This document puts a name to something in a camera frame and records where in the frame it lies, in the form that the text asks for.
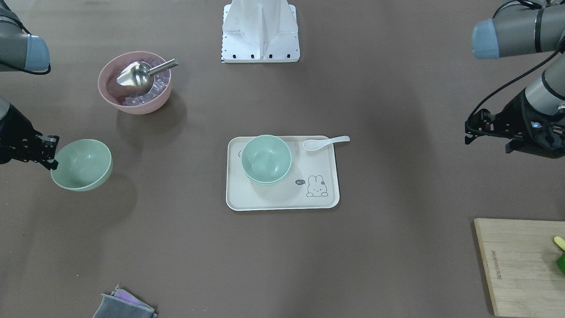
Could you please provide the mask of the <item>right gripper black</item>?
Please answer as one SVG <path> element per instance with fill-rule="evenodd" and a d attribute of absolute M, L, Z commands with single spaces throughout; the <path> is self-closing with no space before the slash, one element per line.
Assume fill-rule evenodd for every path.
<path fill-rule="evenodd" d="M 57 147 L 59 136 L 42 136 L 34 129 L 31 122 L 14 106 L 1 119 L 0 163 L 6 164 L 12 159 L 34 161 L 47 170 L 58 169 L 55 153 L 42 153 L 41 147 Z"/>

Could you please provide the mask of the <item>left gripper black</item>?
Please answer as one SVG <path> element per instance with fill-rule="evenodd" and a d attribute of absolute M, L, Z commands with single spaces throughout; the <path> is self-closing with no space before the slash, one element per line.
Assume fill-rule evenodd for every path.
<path fill-rule="evenodd" d="M 535 110 L 520 92 L 498 114 L 487 109 L 475 111 L 466 120 L 466 129 L 482 129 L 488 136 L 510 139 L 506 152 L 520 151 L 551 159 L 564 157 L 564 105 L 557 106 L 555 115 Z M 484 132 L 466 130 L 464 143 L 469 145 Z"/>

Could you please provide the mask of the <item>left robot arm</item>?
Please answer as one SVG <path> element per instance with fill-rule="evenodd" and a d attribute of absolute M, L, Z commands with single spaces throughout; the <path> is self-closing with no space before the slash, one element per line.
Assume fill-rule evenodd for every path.
<path fill-rule="evenodd" d="M 551 52 L 543 62 L 555 62 L 500 113 L 476 106 L 464 123 L 466 144 L 491 136 L 509 140 L 507 153 L 564 156 L 564 12 L 562 0 L 505 0 L 475 25 L 471 48 L 479 60 Z"/>

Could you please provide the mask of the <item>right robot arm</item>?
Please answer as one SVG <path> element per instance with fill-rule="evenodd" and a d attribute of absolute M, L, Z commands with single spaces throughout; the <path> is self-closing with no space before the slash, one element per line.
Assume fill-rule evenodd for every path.
<path fill-rule="evenodd" d="M 27 30 L 4 0 L 0 4 L 1 71 L 46 75 L 51 71 L 49 49 Z M 8 100 L 0 100 L 0 163 L 12 160 L 39 163 L 56 170 L 59 136 L 44 135 Z"/>

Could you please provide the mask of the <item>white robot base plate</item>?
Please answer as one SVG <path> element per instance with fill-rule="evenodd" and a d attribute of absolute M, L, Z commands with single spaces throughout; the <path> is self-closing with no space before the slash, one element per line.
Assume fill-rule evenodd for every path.
<path fill-rule="evenodd" d="M 287 0 L 233 0 L 222 22 L 223 63 L 300 60 L 296 10 Z"/>

